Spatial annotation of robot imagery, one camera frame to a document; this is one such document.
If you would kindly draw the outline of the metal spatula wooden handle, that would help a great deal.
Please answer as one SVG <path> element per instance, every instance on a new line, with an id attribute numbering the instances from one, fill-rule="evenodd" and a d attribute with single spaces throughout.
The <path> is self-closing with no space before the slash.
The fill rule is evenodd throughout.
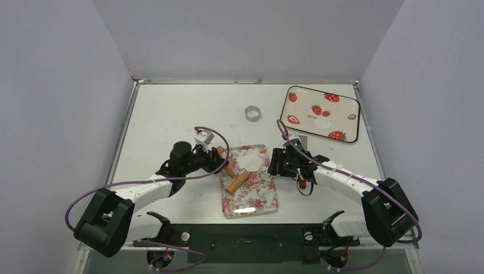
<path id="1" fill-rule="evenodd" d="M 306 148 L 307 147 L 307 137 L 306 136 L 302 136 L 302 135 L 296 135 L 296 134 L 290 134 L 289 135 L 289 138 L 292 140 L 292 139 L 298 139 L 301 143 L 301 145 L 303 146 L 303 148 Z M 303 181 L 303 179 L 301 178 L 300 175 L 297 176 L 296 178 L 297 180 L 297 187 L 298 187 L 298 190 L 305 190 L 307 188 L 306 186 L 306 181 Z"/>

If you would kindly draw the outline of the white dough piece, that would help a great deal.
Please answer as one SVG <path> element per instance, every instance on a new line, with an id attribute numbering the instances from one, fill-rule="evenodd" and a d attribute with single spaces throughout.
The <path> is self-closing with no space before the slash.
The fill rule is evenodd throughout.
<path id="1" fill-rule="evenodd" d="M 258 154 L 246 154 L 239 157 L 237 161 L 239 167 L 248 172 L 258 172 L 263 165 L 263 161 Z"/>

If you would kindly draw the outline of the floral pattern tray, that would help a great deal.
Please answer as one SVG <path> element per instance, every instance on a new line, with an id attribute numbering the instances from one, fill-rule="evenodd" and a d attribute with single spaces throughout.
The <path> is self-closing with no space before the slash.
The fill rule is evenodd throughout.
<path id="1" fill-rule="evenodd" d="M 249 179 L 235 193 L 221 191 L 221 210 L 228 219 L 273 213 L 279 208 L 275 180 L 268 173 L 271 160 L 268 148 L 264 144 L 246 146 L 247 152 L 242 152 L 242 156 L 258 154 L 263 165 L 258 172 L 250 172 Z"/>

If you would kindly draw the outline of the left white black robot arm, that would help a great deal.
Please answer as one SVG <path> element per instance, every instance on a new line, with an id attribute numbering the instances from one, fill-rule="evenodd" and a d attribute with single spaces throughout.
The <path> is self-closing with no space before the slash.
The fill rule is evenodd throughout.
<path id="1" fill-rule="evenodd" d="M 101 188 L 92 192 L 92 199 L 73 229 L 74 237 L 105 257 L 115 255 L 125 243 L 150 239 L 164 245 L 170 238 L 170 221 L 143 208 L 176 194 L 190 174 L 204 170 L 217 174 L 228 166 L 224 147 L 208 149 L 202 144 L 192 147 L 188 142 L 174 144 L 169 159 L 153 179 L 130 183 L 126 188 Z"/>

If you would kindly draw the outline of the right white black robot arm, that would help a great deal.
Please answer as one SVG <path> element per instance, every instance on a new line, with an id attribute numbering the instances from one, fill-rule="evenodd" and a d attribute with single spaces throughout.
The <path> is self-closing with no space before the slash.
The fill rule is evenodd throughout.
<path id="1" fill-rule="evenodd" d="M 392 179 L 363 178 L 322 155 L 312 156 L 293 139 L 272 151 L 270 175 L 330 188 L 362 207 L 362 213 L 338 211 L 324 220 L 323 239 L 336 244 L 350 237 L 372 237 L 383 247 L 403 243 L 418 216 L 400 184 Z"/>

